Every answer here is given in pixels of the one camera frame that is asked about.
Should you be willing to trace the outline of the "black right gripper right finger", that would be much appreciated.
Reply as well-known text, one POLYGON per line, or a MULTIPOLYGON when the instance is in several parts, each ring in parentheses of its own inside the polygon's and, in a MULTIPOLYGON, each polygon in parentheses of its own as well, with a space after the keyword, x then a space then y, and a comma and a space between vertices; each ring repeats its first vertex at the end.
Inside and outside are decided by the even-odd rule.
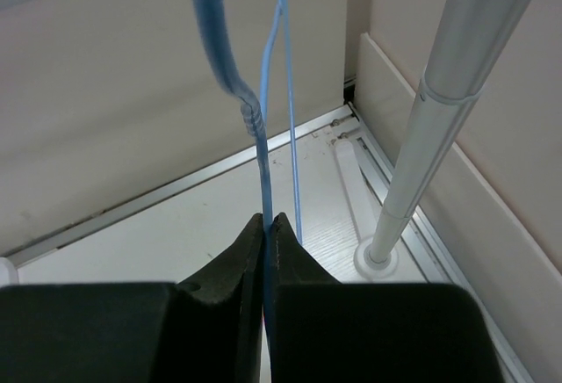
POLYGON ((268 241, 268 343, 274 382, 319 381, 342 349, 333 309, 341 284, 299 244, 284 213, 268 241))

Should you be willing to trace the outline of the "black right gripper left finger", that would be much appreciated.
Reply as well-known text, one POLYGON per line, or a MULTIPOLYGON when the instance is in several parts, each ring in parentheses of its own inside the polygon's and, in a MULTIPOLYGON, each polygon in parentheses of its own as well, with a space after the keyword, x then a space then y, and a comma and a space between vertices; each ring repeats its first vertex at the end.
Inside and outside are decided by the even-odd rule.
POLYGON ((201 382, 258 382, 263 339, 263 216, 177 287, 186 298, 186 359, 201 382))

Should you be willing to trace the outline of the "blue wire hanger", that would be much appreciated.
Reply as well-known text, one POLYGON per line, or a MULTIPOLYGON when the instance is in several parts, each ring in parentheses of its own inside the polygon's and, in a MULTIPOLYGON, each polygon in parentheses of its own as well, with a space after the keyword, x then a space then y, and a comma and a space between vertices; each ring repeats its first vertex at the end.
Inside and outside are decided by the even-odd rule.
POLYGON ((241 103, 241 115, 248 134, 256 145, 256 160, 262 197, 263 216, 263 335, 268 334, 268 272, 264 261, 273 225, 273 202, 270 179, 269 148, 267 143, 267 111, 270 58, 280 28, 280 21, 288 19, 286 0, 277 0, 270 35, 263 50, 260 91, 255 93, 241 78, 230 45, 223 0, 192 0, 198 29, 207 60, 215 79, 226 94, 241 103))

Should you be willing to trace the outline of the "white clothes rack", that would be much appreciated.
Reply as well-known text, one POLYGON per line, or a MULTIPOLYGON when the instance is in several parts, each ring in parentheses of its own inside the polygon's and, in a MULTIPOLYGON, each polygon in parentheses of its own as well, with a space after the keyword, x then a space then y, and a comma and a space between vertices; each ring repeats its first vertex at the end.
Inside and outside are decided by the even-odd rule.
POLYGON ((358 246, 354 265, 368 282, 396 276, 395 245, 458 136, 531 0, 446 0, 410 113, 406 138, 380 213, 361 200, 364 183, 340 174, 358 246))

